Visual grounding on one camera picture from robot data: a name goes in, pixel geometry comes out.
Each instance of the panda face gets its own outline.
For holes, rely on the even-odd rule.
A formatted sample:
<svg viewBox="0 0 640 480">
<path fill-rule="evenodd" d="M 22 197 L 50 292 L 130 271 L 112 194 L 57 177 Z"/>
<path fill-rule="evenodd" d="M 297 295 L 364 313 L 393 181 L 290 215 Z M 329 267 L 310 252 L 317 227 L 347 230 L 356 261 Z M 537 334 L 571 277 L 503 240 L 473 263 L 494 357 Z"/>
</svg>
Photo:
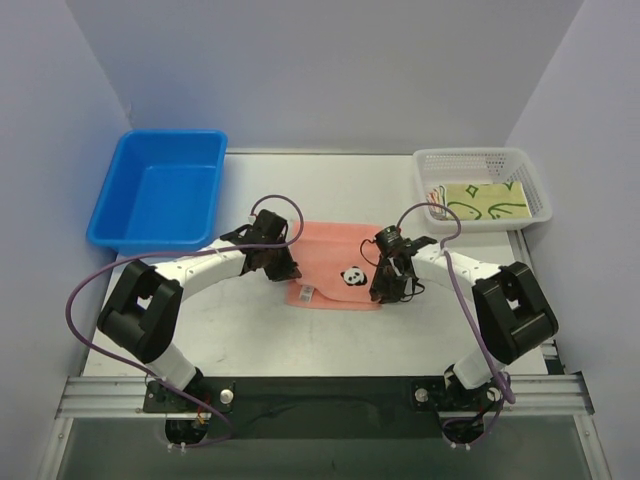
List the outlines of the panda face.
<svg viewBox="0 0 640 480">
<path fill-rule="evenodd" d="M 367 284 L 367 276 L 359 267 L 351 267 L 340 273 L 344 283 L 350 287 L 361 286 Z"/>
</svg>

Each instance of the green and yellow cloth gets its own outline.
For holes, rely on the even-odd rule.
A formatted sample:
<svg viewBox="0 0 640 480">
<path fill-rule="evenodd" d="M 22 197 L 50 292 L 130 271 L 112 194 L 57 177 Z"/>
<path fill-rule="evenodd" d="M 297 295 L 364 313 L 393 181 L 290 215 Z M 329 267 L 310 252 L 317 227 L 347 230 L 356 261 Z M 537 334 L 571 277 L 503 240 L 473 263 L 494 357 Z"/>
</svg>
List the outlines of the green and yellow cloth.
<svg viewBox="0 0 640 480">
<path fill-rule="evenodd" d="M 446 205 L 460 220 L 531 217 L 521 182 L 439 185 L 427 195 L 427 200 Z M 453 220 L 442 209 L 429 207 L 429 210 L 438 220 Z"/>
</svg>

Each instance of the folded pink garment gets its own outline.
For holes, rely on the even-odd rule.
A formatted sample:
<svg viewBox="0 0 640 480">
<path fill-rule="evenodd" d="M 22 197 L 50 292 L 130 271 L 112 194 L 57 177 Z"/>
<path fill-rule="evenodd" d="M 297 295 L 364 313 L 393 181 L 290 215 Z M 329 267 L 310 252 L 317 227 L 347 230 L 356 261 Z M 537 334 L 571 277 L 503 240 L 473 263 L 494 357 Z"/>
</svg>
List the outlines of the folded pink garment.
<svg viewBox="0 0 640 480">
<path fill-rule="evenodd" d="M 294 224 L 293 234 L 300 225 Z M 375 274 L 360 254 L 364 239 L 382 230 L 375 225 L 305 222 L 300 239 L 291 245 L 291 254 L 298 263 L 302 278 L 291 282 L 287 304 L 336 310 L 377 310 L 369 296 Z M 373 263 L 378 261 L 378 249 L 371 243 L 362 247 Z"/>
</svg>

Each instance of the table top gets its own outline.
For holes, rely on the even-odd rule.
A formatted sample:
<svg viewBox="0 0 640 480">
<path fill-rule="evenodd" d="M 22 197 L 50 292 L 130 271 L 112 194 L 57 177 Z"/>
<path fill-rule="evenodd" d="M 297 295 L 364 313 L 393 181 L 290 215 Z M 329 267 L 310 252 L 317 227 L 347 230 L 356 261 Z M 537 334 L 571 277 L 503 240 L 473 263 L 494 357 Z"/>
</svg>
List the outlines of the table top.
<svg viewBox="0 0 640 480">
<path fill-rule="evenodd" d="M 217 235 L 246 223 L 255 200 L 270 193 L 296 201 L 305 220 L 381 227 L 395 224 L 419 201 L 410 156 L 229 154 L 224 168 Z M 282 201 L 263 206 L 296 218 Z M 403 234 L 429 235 L 422 212 L 407 217 Z M 449 246 L 485 262 L 514 260 L 505 232 L 462 234 Z M 121 271 L 113 272 L 107 295 Z M 474 348 L 475 340 L 453 291 L 426 287 L 409 303 L 377 311 L 312 310 L 286 305 L 286 285 L 269 282 L 263 272 L 250 273 L 186 301 L 174 343 L 207 376 L 441 375 Z M 97 330 L 93 340 L 133 358 Z M 539 348 L 507 370 L 547 373 Z M 83 375 L 140 372 L 91 351 Z"/>
</svg>

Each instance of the blue plastic bin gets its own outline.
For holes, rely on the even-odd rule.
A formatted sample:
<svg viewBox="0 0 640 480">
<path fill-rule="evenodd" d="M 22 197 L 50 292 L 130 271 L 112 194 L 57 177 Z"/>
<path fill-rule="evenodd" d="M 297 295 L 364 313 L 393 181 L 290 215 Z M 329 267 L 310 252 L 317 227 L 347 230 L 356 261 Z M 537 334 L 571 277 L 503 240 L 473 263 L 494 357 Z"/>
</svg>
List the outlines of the blue plastic bin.
<svg viewBox="0 0 640 480">
<path fill-rule="evenodd" d="M 227 147 L 215 130 L 133 130 L 113 155 L 87 236 L 124 255 L 213 241 Z"/>
</svg>

